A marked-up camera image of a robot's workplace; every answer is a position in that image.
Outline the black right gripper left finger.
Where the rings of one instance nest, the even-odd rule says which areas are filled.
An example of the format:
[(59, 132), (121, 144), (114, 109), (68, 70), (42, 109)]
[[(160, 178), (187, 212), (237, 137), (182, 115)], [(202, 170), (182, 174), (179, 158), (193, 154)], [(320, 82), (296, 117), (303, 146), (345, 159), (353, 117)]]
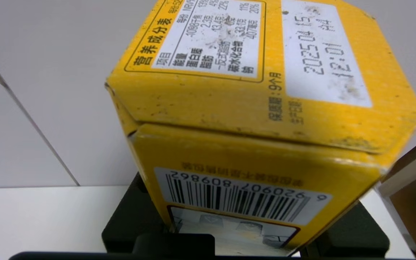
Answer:
[(102, 231), (107, 253), (214, 255), (215, 238), (168, 231), (137, 173)]

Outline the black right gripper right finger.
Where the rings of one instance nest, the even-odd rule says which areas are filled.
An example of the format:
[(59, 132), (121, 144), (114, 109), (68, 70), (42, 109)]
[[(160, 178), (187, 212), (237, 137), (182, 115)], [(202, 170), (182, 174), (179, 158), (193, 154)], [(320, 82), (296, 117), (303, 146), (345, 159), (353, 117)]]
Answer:
[(389, 248), (388, 236), (358, 203), (302, 247), (300, 258), (385, 258)]

